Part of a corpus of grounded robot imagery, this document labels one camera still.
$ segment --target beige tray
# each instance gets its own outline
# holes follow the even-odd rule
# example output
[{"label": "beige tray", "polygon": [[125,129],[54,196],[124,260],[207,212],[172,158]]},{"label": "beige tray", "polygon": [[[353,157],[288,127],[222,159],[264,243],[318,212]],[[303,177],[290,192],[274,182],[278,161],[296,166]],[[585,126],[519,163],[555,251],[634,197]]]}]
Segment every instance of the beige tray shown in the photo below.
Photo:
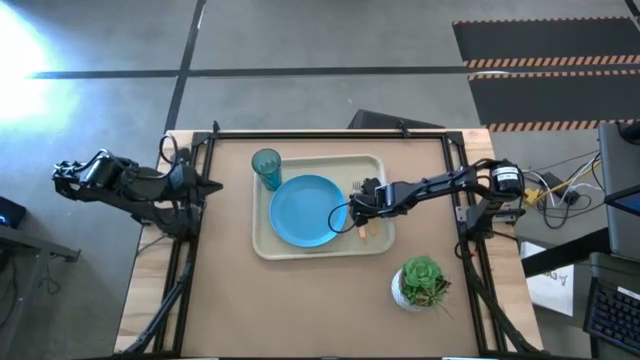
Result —
[{"label": "beige tray", "polygon": [[[371,155],[282,159],[283,182],[304,174],[315,174],[330,179],[342,190],[345,199],[353,191],[354,181],[377,177],[381,183],[386,184],[382,161]],[[273,194],[254,174],[253,248],[258,255],[267,260],[380,254],[387,251],[395,240],[393,223],[388,219],[376,219],[375,234],[372,226],[367,225],[365,239],[361,239],[358,230],[354,228],[348,233],[338,234],[322,246],[300,248],[290,245],[280,239],[269,222],[269,203]],[[347,217],[345,228],[351,224],[351,219]]]}]

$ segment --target black floor mat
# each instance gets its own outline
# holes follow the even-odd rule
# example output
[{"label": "black floor mat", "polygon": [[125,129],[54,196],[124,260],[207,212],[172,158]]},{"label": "black floor mat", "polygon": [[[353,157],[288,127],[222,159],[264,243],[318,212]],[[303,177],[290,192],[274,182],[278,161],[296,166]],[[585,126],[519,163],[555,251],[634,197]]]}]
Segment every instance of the black floor mat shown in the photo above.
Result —
[{"label": "black floor mat", "polygon": [[625,17],[456,21],[471,68],[640,63],[640,32]]},{"label": "black floor mat", "polygon": [[480,123],[491,131],[592,129],[640,119],[640,71],[469,76]]}]

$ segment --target blue plate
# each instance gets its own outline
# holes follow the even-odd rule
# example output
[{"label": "blue plate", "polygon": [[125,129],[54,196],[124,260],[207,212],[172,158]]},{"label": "blue plate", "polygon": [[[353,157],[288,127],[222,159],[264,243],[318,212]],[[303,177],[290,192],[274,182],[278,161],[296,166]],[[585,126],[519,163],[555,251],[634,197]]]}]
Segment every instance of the blue plate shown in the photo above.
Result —
[{"label": "blue plate", "polygon": [[[329,213],[346,201],[331,180],[318,175],[302,175],[282,184],[271,198],[269,220],[273,230],[291,245],[314,247],[326,244],[337,234],[329,229]],[[331,216],[331,226],[342,230],[347,206]]]}]

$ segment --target succulent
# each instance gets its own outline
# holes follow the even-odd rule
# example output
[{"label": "succulent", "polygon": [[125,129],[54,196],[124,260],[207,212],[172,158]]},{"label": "succulent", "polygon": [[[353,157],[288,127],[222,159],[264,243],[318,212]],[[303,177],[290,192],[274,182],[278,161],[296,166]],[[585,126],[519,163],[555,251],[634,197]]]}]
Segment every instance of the succulent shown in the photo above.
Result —
[{"label": "succulent", "polygon": [[402,294],[412,305],[433,306],[442,303],[447,288],[440,266],[428,256],[409,259],[402,266]]}]

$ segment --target paper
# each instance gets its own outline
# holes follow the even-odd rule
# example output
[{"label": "paper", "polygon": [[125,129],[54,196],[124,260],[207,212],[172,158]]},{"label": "paper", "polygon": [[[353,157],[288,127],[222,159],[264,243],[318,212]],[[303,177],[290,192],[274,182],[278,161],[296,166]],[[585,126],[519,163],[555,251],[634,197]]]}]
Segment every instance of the paper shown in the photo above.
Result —
[{"label": "paper", "polygon": [[[520,246],[520,257],[524,259],[541,251],[544,251],[544,248],[523,242]],[[573,316],[573,277],[573,265],[569,265],[528,278],[531,302]]]}]

